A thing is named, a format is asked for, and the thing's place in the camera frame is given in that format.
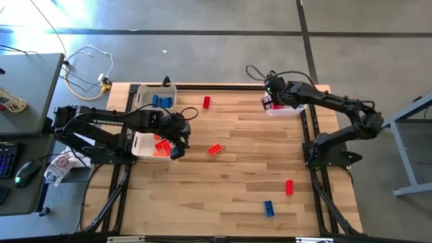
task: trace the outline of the gray desk surface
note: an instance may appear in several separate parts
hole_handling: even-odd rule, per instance
[[[0,55],[0,86],[24,99],[27,108],[20,113],[0,112],[0,136],[38,134],[45,123],[64,55]]]
[[[25,162],[31,159],[38,159],[44,155],[51,154],[55,139],[54,135],[52,134],[43,134],[9,139],[7,140],[7,142],[20,142],[24,144],[24,147],[20,151],[20,157],[15,162],[16,164],[13,170],[13,173],[15,175],[15,173],[19,170],[19,168],[21,168],[23,164],[25,164]],[[43,162],[42,169],[34,177],[32,182],[25,188],[15,187],[15,176],[11,179],[0,180],[0,186],[6,186],[8,188],[11,188],[9,196],[7,196],[3,205],[0,206],[0,216],[23,215],[36,211],[43,188],[43,174],[48,166],[48,160],[49,157],[41,159],[41,161]]]

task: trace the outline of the keyboard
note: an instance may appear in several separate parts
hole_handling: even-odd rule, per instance
[[[14,172],[20,144],[15,142],[0,142],[0,179],[9,179]]]

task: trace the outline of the concrete floor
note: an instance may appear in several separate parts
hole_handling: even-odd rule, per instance
[[[28,5],[7,2],[0,24],[29,26],[13,34],[0,31],[4,45],[41,53],[60,52],[61,46],[44,20]],[[274,30],[300,31],[295,0],[127,0],[35,1],[56,27],[109,30]],[[306,22],[313,32],[430,32],[428,0],[303,0]],[[308,72],[301,36],[151,36],[61,34],[68,53],[94,45],[114,57],[114,82],[160,82],[168,75],[178,82],[252,82],[244,67],[255,64],[264,72]],[[432,91],[430,38],[323,38],[310,43],[320,84],[332,92],[372,99],[389,117],[413,99]],[[96,81],[110,63],[104,55],[77,56],[76,74]],[[85,94],[97,95],[97,90]],[[50,113],[69,104],[105,108],[107,95],[86,102],[59,80]],[[341,126],[348,120],[339,115]],[[432,192],[396,199],[392,189],[408,179],[391,132],[369,141],[349,142],[364,156],[352,168],[354,190],[364,232],[371,236],[432,239]],[[424,165],[424,171],[432,168]],[[432,176],[422,173],[421,181]],[[53,213],[0,217],[0,238],[73,232],[82,200],[83,184],[50,187],[47,205]],[[19,223],[25,230],[12,230]]]

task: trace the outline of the blue lego brick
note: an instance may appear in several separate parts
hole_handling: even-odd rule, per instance
[[[159,97],[157,96],[157,95],[153,95],[153,101],[152,101],[152,107],[153,108],[156,108],[157,107],[157,105],[159,104]]]
[[[275,211],[273,210],[273,205],[271,204],[271,201],[264,202],[264,212],[266,217],[275,216]]]
[[[161,98],[160,102],[163,108],[171,108],[173,106],[173,100],[171,98]]]

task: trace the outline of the wooden table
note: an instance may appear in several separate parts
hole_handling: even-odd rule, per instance
[[[124,111],[130,85],[113,84],[108,109]],[[317,88],[329,90],[328,85]],[[211,96],[209,110],[203,109],[205,95]],[[193,106],[200,111],[190,121],[190,149],[176,162],[139,160],[132,167],[121,234],[318,236],[311,176],[303,165],[300,116],[269,117],[262,96],[263,91],[178,90],[178,110]],[[321,132],[339,129],[334,111],[316,110]],[[207,149],[215,144],[223,150],[209,156]],[[112,171],[113,166],[104,165],[95,173],[83,226],[107,200]],[[349,175],[340,168],[328,171],[335,204],[361,231]],[[292,196],[285,194],[288,179],[294,181]],[[273,202],[275,217],[265,217],[265,200]],[[329,225],[326,207],[323,212]],[[114,208],[112,223],[116,214]]]

